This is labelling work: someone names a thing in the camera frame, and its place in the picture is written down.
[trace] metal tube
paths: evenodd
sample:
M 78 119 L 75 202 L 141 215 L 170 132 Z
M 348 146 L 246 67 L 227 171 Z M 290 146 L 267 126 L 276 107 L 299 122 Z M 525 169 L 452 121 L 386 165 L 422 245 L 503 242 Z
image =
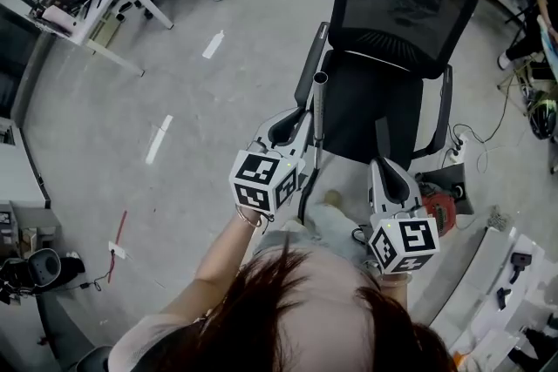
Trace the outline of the metal tube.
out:
M 328 75 L 323 71 L 318 71 L 314 75 L 312 90 L 314 94 L 314 168 L 316 169 L 319 169 L 322 164 L 323 102 L 327 82 Z

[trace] cube with fiducial markers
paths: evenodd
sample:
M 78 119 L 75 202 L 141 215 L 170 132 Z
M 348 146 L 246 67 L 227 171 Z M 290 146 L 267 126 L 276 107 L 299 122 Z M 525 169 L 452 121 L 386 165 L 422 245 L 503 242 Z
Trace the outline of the cube with fiducial markers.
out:
M 236 205 L 274 215 L 297 188 L 297 161 L 275 152 L 239 151 L 228 176 Z
M 436 219 L 382 219 L 368 244 L 383 274 L 417 271 L 439 253 Z

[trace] brown hair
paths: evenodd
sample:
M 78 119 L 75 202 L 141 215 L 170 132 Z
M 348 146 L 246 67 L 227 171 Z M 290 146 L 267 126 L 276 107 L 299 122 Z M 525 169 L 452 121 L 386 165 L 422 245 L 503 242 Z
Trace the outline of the brown hair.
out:
M 172 348 L 157 372 L 289 370 L 296 363 L 296 353 L 284 351 L 278 321 L 300 304 L 285 298 L 305 281 L 306 278 L 290 276 L 306 257 L 297 251 L 289 252 L 287 243 L 280 257 L 266 261 L 254 258 L 241 269 L 203 330 Z M 457 371 L 439 337 L 429 328 L 412 323 L 396 301 L 383 296 L 373 285 L 357 290 L 374 321 L 371 369 Z

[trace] black chair seat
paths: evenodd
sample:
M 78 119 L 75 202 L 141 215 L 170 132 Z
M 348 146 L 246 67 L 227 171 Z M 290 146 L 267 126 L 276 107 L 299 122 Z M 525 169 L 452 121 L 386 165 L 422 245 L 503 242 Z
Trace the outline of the black chair seat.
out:
M 390 159 L 408 169 L 419 128 L 423 80 L 398 67 L 346 51 L 328 51 L 323 149 L 369 164 L 377 157 L 376 121 L 387 118 Z

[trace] helmet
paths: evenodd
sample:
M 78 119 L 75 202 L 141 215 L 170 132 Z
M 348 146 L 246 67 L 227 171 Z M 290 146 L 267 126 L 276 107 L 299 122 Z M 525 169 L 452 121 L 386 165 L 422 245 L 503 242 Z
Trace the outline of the helmet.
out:
M 544 91 L 536 92 L 527 105 L 530 109 L 529 124 L 538 139 L 551 138 L 556 128 L 558 106 L 554 99 L 543 99 L 544 96 Z

